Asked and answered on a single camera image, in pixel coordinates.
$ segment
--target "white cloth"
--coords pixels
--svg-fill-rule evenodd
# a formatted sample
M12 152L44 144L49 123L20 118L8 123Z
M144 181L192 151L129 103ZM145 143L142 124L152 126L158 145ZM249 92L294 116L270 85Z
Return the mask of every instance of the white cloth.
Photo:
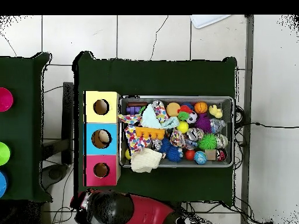
M190 15L195 28L200 29L215 22L219 22L231 15Z
M162 153L149 148L144 148L141 152L134 152L131 156L131 168L136 173L150 173L152 169L159 166Z

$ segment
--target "yellow ball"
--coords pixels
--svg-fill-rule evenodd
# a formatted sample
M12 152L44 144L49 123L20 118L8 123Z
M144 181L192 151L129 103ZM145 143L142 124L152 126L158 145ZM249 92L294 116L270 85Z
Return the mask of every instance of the yellow ball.
M189 129L189 125L185 121L180 121L180 124L178 127L176 127L181 133L186 133L187 130Z
M131 160L131 156L130 156L130 153L129 153L129 151L128 151L128 149L126 150L126 152L125 152L125 157L128 159L128 160Z

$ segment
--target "green spiky ball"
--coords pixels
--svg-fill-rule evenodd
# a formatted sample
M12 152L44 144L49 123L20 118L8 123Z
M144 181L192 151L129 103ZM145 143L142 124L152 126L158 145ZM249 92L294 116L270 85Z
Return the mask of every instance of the green spiky ball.
M197 142L200 149L215 149L217 147L217 140L214 134L206 134L201 141Z

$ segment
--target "dark green mat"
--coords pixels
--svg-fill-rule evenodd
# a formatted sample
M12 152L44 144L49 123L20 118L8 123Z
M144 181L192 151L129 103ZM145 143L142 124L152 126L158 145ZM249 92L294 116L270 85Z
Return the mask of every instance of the dark green mat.
M0 57L0 87L14 96L11 109L0 113L0 142L11 149L8 163L0 171L8 177L2 200L51 201L40 186L41 76L50 55L33 58Z
M115 91L120 95L231 96L235 98L235 58L218 61L126 61L95 60L80 53L73 64L79 82L79 105L83 91ZM79 154L83 154L83 108L79 108ZM79 155L79 190L83 186L83 156ZM232 166L229 168L158 168L151 173L121 169L113 188L163 201L222 200L232 204Z

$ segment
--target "hole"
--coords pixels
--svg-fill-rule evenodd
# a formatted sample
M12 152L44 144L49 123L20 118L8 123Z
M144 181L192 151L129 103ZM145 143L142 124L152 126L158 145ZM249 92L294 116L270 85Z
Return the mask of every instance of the hole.
M98 178L105 178L109 174L109 166L107 164L100 162L95 164L93 167L93 173L95 174L96 177Z
M95 104L93 104L93 110L98 115L105 115L109 111L109 103L107 100L97 100Z
M109 146L112 141L111 135L105 129L95 131L91 136L92 144L98 149L104 149Z

